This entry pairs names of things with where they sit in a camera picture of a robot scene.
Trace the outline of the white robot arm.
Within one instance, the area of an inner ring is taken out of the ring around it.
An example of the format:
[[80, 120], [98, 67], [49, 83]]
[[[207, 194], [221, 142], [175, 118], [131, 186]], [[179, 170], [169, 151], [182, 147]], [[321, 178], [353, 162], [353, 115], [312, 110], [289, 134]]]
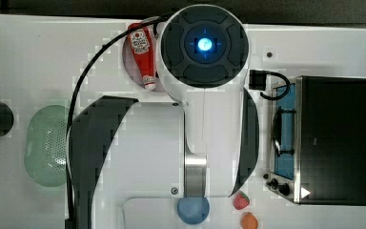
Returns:
[[196, 159], [184, 163], [187, 198], [234, 193], [250, 62], [244, 25], [219, 6], [183, 8], [159, 33], [155, 66], [166, 93], [183, 108], [185, 149]]

